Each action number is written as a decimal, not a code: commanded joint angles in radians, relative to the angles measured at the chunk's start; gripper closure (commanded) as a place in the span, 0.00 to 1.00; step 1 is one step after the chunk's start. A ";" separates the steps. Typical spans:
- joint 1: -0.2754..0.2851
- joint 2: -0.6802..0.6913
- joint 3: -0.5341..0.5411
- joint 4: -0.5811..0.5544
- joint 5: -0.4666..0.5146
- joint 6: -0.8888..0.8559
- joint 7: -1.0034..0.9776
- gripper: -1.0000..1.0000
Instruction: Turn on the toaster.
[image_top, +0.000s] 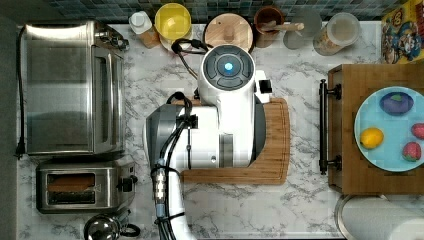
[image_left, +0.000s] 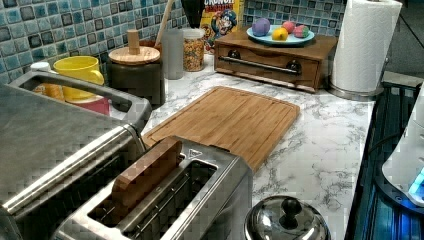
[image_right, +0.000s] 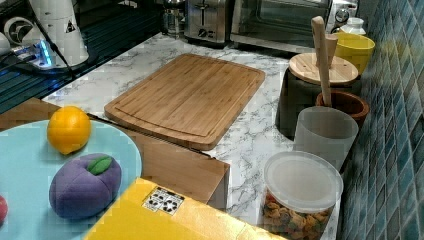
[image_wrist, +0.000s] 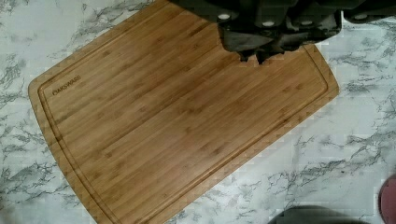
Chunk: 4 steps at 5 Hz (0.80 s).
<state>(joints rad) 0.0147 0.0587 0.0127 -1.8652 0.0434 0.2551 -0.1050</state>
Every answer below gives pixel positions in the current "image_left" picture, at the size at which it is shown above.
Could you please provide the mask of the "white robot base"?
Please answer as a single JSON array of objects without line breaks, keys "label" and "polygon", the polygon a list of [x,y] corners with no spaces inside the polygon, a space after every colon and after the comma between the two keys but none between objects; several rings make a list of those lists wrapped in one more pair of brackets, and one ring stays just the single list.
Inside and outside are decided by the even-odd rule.
[{"label": "white robot base", "polygon": [[384,83],[376,126],[376,184],[394,204],[423,214],[423,87]]}]

